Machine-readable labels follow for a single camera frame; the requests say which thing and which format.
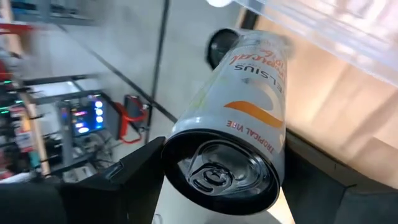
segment concrete floor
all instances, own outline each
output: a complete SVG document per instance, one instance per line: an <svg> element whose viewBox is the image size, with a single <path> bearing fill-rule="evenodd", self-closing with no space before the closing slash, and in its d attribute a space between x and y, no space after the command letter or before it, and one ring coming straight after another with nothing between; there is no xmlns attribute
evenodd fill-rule
<svg viewBox="0 0 398 224"><path fill-rule="evenodd" d="M99 27L65 27L73 38L93 49L150 94L162 7L163 1L160 0L102 1L95 10L95 16L101 21ZM215 8L205 0L171 1L155 99L174 116L182 114L211 75L205 63L205 46L209 36L219 28L235 26L240 9L236 3ZM32 57L29 66L35 68L35 73L31 73L30 77L99 73L101 86L115 101L122 101L125 94L135 94L131 87L54 25L43 26L32 38L36 43L32 54L38 57ZM151 139L167 136L173 126L157 110L152 124ZM114 152L115 159L140 146L142 144L118 147ZM278 206L287 208L285 200L279 200ZM162 216L164 224L291 223L289 212L275 215L276 218L269 212L251 217L231 217L211 212L184 198L167 180L156 213Z"/></svg>

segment white can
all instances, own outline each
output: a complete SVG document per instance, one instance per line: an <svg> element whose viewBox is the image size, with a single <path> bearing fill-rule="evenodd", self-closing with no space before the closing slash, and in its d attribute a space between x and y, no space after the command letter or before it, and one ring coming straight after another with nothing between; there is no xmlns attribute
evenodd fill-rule
<svg viewBox="0 0 398 224"><path fill-rule="evenodd" d="M287 56L276 34L241 35L178 119L165 174L193 202L231 215L274 204L284 179Z"/></svg>

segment orange swoosh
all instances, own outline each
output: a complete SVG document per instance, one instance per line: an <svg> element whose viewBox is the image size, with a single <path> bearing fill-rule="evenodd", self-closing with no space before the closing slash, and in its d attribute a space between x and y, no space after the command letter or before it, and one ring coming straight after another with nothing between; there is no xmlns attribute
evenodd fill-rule
<svg viewBox="0 0 398 224"><path fill-rule="evenodd" d="M263 110L260 107L246 101L230 102L224 107L247 113L253 118L256 118L274 128L281 128L283 125L283 121L273 117L273 115L269 114L266 110Z"/></svg>

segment plastic container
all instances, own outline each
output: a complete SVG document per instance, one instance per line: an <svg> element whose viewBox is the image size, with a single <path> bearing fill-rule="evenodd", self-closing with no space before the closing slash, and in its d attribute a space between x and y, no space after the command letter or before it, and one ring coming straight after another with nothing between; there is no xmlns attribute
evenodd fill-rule
<svg viewBox="0 0 398 224"><path fill-rule="evenodd" d="M398 86L398 1L235 1Z"/></svg>

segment celsius can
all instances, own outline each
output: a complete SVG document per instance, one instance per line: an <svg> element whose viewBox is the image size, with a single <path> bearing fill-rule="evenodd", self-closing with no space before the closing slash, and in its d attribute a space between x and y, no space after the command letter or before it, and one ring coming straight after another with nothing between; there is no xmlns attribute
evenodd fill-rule
<svg viewBox="0 0 398 224"><path fill-rule="evenodd" d="M165 143L165 174L181 194L230 215L274 204L284 179L286 65L279 35L238 37Z"/></svg>

